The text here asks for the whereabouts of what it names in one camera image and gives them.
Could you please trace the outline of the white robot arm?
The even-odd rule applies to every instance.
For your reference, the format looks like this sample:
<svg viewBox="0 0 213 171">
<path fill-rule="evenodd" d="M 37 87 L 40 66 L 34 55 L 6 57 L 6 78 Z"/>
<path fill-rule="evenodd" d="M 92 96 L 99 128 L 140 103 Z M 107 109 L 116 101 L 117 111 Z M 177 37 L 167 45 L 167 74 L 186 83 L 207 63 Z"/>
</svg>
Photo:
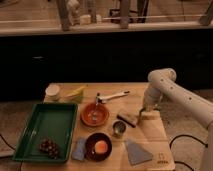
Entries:
<svg viewBox="0 0 213 171">
<path fill-rule="evenodd" d="M 158 69 L 148 74 L 143 108 L 151 111 L 166 95 L 178 103 L 208 131 L 208 147 L 204 150 L 200 171 L 213 171 L 213 103 L 175 83 L 176 72 L 172 68 Z"/>
</svg>

